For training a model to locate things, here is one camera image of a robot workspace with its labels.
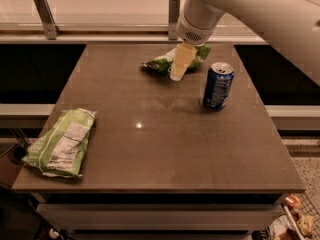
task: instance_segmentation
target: snack bag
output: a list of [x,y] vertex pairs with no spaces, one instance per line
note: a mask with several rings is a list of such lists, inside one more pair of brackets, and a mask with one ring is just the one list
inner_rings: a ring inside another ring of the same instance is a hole
[[[209,44],[196,45],[195,48],[197,50],[195,58],[190,63],[187,71],[197,69],[201,62],[203,62],[207,58],[211,51],[211,45]],[[155,59],[145,63],[144,66],[156,70],[162,75],[170,75],[170,69],[174,60],[175,51],[176,48],[172,49],[165,55],[158,56]]]
[[95,114],[85,109],[64,112],[52,129],[29,146],[22,161],[46,176],[80,177]]

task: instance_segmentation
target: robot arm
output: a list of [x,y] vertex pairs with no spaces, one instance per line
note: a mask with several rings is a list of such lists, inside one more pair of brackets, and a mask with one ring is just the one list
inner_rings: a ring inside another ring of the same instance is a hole
[[186,0],[179,37],[192,45],[205,43],[225,12],[320,85],[320,0]]

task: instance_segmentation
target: metal bar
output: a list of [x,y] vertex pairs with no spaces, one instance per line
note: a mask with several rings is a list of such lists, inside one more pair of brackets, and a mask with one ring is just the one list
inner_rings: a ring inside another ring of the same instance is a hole
[[169,0],[169,40],[177,40],[177,23],[180,11],[180,0]]
[[44,33],[47,39],[48,40],[57,39],[59,31],[54,23],[47,0],[33,0],[33,1],[37,7],[40,19],[42,21]]

